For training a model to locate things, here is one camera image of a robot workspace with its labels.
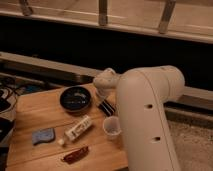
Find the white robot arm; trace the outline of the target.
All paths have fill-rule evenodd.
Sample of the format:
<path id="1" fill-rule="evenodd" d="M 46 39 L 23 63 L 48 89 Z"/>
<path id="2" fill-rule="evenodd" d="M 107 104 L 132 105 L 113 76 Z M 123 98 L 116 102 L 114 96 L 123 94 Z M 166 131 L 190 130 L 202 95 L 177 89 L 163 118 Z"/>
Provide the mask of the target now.
<path id="1" fill-rule="evenodd" d="M 181 171 L 164 104 L 178 100 L 185 79 L 174 66 L 135 68 L 117 74 L 107 68 L 93 84 L 101 99 L 113 89 L 129 171 Z"/>

